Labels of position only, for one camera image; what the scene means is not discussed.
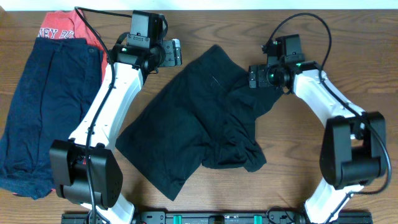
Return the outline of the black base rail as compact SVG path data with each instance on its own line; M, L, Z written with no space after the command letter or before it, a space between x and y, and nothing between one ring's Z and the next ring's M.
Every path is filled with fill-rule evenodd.
M85 214L66 213L61 222L69 224L86 223ZM271 223L310 223L303 213L271 210L266 213L165 213L142 212L133 218L132 223L141 224L271 224ZM341 212L335 221L337 224L372 224L369 212Z

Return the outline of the black shorts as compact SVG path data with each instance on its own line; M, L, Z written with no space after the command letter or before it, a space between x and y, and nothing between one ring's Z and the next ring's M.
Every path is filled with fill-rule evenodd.
M282 96L251 88L218 45L189 63L118 136L116 148L168 199L200 166L259 170L266 158L256 120Z

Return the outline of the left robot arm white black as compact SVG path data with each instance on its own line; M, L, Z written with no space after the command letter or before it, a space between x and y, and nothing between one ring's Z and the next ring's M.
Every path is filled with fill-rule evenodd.
M108 65L87 114L66 141L52 143L49 156L59 197L88 213L66 213L63 223L139 223L135 206L121 192L123 173L114 150L126 113L147 76L182 64L178 39L167 40L164 15L133 11L131 29L106 50Z

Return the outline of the red printed t-shirt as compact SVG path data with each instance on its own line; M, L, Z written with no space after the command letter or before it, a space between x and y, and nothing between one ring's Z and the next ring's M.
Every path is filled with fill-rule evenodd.
M48 12L40 26L38 37L48 39L85 39L86 43L101 51L101 74L104 79L108 65L104 48L92 31L85 25L76 11Z

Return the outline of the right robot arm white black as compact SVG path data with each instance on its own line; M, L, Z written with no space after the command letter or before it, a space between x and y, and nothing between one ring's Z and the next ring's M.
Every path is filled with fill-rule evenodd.
M249 86L286 88L310 107L325 128L319 160L322 179L294 222L359 223L359 216L339 213L355 194L391 170L383 115L353 104L318 62L307 61L299 35L269 40L262 51L267 62L249 67Z

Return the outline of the navy blue shorts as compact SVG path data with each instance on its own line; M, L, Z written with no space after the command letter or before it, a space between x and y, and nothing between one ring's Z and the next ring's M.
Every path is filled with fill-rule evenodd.
M101 86L102 51L85 39L36 38L1 138L1 188L34 200L54 188L49 149L66 141Z

